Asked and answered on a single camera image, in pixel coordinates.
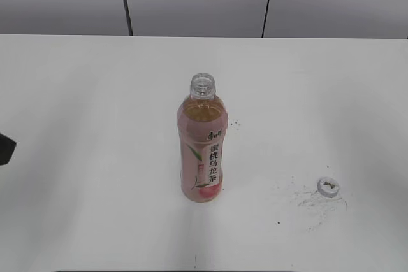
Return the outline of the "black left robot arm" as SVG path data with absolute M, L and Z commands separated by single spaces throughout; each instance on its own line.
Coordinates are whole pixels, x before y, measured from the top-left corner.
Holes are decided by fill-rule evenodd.
M 17 146 L 17 142 L 13 139 L 0 134 L 0 165 L 6 165 L 9 163 L 15 148 Z

